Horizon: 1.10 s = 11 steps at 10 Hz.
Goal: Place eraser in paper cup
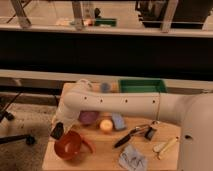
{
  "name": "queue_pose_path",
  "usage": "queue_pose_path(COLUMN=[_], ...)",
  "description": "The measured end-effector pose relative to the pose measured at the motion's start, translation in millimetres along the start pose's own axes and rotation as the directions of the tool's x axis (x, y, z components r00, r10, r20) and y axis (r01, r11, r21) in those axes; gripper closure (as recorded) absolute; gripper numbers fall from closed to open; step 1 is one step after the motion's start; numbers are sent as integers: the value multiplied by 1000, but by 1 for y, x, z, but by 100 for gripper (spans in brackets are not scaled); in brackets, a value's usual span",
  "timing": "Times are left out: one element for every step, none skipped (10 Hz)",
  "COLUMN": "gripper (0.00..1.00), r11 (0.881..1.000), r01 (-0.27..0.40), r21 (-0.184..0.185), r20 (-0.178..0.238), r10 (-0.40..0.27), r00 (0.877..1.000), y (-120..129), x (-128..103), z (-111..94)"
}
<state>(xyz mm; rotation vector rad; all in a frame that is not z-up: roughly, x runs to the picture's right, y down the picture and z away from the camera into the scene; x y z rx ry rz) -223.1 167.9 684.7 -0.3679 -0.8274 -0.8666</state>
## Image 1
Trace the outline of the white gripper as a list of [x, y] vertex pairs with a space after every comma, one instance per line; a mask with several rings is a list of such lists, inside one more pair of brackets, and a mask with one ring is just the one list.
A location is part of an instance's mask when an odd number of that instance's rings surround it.
[[53, 116], [52, 125], [55, 126], [50, 136], [59, 140], [64, 132], [68, 132], [76, 123], [80, 111], [71, 109], [64, 104], [60, 104], [56, 114]]

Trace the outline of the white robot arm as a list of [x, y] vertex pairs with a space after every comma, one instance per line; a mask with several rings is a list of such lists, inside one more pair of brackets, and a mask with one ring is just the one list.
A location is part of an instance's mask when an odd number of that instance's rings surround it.
[[213, 171], [213, 93], [99, 93], [86, 79], [62, 96], [55, 118], [70, 128], [82, 111], [120, 113], [181, 127], [178, 171]]

